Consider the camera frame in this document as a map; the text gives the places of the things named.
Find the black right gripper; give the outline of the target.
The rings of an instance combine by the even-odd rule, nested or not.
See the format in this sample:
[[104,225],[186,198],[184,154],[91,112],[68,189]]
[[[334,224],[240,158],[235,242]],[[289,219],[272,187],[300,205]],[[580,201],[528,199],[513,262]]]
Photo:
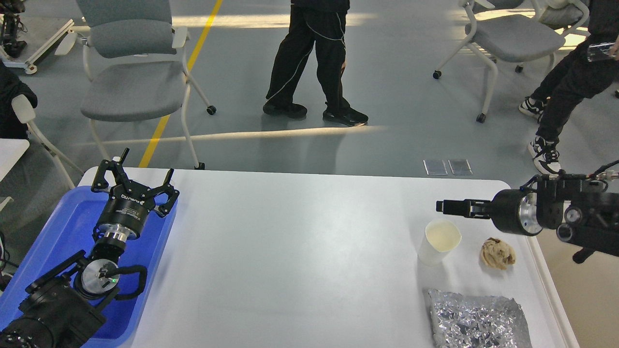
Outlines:
[[504,233],[536,236],[543,227],[537,220],[536,194],[517,189],[499,191],[492,201],[436,201],[436,212],[465,218],[491,219]]

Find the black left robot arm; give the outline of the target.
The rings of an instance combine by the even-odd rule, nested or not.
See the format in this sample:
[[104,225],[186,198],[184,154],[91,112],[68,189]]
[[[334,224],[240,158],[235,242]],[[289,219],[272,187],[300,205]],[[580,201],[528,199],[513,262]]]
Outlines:
[[3,348],[113,348],[135,330],[179,191],[173,169],[130,179],[127,154],[62,197],[1,298]]

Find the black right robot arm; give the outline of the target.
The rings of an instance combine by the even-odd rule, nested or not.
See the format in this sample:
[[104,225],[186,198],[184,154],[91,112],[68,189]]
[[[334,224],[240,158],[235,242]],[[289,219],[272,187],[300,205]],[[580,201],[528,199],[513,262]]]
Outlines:
[[595,252],[619,254],[619,196],[608,192],[618,178],[613,161],[591,174],[536,174],[524,185],[497,192],[492,200],[443,200],[436,211],[465,218],[489,219],[504,233],[536,236],[544,229],[579,246],[577,264]]

